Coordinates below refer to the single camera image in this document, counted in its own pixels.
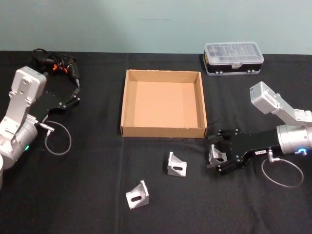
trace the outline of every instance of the cardboard box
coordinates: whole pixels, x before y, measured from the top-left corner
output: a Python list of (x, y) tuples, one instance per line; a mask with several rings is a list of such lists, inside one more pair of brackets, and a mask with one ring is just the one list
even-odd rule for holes
[(206, 132), (200, 72), (127, 70), (122, 136), (204, 138)]

